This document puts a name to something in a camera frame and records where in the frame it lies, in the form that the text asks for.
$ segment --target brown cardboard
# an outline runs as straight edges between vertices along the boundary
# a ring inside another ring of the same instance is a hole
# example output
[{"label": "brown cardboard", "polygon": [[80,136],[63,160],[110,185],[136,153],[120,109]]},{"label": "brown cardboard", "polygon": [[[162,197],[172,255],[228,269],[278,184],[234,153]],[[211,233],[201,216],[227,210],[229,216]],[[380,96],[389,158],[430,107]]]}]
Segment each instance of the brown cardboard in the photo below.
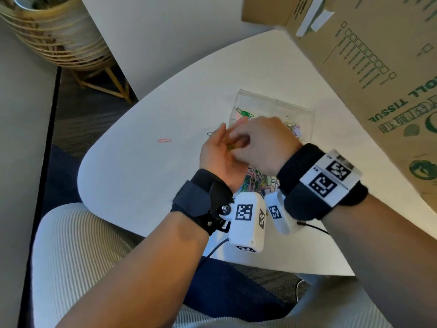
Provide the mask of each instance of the brown cardboard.
[{"label": "brown cardboard", "polygon": [[[437,212],[437,0],[325,0],[335,14],[301,38],[313,0],[289,1],[293,40]],[[243,20],[283,22],[285,4],[245,0]]]}]

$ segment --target ribbed pants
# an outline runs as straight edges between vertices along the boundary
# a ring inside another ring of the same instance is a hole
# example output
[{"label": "ribbed pants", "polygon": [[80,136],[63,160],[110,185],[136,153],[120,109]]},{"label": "ribbed pants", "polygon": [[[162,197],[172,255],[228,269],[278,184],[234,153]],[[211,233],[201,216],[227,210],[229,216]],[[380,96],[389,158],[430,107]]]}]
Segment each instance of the ribbed pants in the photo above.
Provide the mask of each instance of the ribbed pants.
[{"label": "ribbed pants", "polygon": [[[82,203],[53,209],[43,218],[32,251],[35,328],[53,328],[98,280],[138,242],[92,214]],[[250,324],[213,319],[183,305],[175,327],[375,327],[391,325],[353,278],[312,286],[283,319]]]}]

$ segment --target pile of paper clips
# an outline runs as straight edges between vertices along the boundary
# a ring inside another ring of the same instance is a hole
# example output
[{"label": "pile of paper clips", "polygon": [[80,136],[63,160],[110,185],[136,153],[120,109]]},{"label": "pile of paper clips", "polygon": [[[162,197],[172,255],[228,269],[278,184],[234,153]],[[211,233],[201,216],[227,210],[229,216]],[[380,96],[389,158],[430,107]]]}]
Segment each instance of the pile of paper clips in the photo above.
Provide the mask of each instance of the pile of paper clips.
[{"label": "pile of paper clips", "polygon": [[238,192],[257,192],[263,198],[279,188],[279,181],[270,176],[265,176],[259,170],[248,168],[246,178]]}]

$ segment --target white wall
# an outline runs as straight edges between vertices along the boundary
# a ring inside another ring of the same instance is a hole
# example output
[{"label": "white wall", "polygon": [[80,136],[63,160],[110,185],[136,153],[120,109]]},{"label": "white wall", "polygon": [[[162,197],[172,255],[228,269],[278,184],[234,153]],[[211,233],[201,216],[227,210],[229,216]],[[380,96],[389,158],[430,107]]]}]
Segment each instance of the white wall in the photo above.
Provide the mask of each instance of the white wall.
[{"label": "white wall", "polygon": [[0,327],[20,310],[56,67],[0,19]]},{"label": "white wall", "polygon": [[268,28],[243,0],[83,0],[139,99],[206,55]]}]

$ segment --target woven planter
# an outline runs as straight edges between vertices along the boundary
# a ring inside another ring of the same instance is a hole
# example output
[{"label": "woven planter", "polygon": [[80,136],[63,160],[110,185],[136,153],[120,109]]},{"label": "woven planter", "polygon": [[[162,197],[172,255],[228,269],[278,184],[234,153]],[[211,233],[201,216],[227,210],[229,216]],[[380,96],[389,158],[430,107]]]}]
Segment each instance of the woven planter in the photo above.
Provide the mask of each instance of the woven planter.
[{"label": "woven planter", "polygon": [[25,10],[0,0],[0,16],[22,42],[63,68],[88,71],[114,62],[82,0],[45,10]]}]

